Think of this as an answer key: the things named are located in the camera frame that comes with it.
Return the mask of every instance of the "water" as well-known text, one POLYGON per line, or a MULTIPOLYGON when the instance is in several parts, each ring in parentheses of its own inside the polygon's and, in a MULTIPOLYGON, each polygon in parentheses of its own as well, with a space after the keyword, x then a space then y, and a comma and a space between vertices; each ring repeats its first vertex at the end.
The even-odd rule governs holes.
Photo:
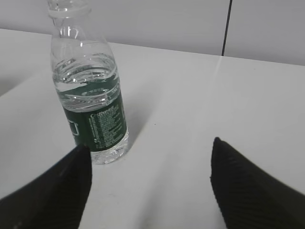
MULTIPOLYGON (((116 63, 112 57, 102 53, 59 63, 53 72, 53 81, 64 109, 76 115, 114 104, 121 94, 116 63)), ((107 164, 127 151, 128 130, 115 146, 91 151, 92 162, 107 164)))

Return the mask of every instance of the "white table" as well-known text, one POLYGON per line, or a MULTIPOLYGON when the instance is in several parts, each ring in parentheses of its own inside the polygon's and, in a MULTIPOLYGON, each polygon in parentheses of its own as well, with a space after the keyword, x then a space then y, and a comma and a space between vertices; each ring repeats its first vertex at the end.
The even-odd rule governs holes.
MULTIPOLYGON (((0 96, 0 198, 74 147, 51 80, 50 36, 0 30, 3 37, 14 40, 1 46, 0 81, 6 73, 27 80, 0 96), (14 62, 3 55, 8 47, 14 62)), ((304 66, 111 46, 132 148, 93 166, 81 229, 224 229, 209 179, 216 136, 305 193, 304 66)))

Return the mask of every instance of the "plastic water bottle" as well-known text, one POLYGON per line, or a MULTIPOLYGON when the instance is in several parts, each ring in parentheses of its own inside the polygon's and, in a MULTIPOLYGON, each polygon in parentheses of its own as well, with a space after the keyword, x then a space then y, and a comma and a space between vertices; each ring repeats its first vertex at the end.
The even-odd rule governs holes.
POLYGON ((55 30, 51 68, 76 144, 92 163, 112 162, 128 151, 120 78, 113 53, 83 0, 48 0, 55 30))

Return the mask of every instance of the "white wall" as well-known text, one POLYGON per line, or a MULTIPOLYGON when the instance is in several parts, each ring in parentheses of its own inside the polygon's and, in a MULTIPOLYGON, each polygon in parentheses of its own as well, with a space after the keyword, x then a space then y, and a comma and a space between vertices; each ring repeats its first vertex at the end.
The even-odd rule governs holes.
POLYGON ((225 56, 305 65, 304 0, 233 0, 225 56))
MULTIPOLYGON (((50 33, 46 0, 2 0, 0 28, 50 33)), ((221 54, 228 0, 87 0, 108 41, 221 54)))

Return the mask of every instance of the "clear plastic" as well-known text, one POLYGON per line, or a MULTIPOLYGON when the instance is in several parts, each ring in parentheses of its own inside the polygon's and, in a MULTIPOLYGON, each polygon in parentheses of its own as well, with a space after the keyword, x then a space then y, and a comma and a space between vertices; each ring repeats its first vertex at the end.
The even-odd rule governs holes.
MULTIPOLYGON (((63 108, 87 113, 110 105, 121 95, 120 78, 107 41, 89 18, 87 4, 82 0, 48 0, 48 3, 55 26, 51 68, 63 108)), ((92 162, 106 164, 127 151, 128 130, 113 147, 92 151, 92 162)))

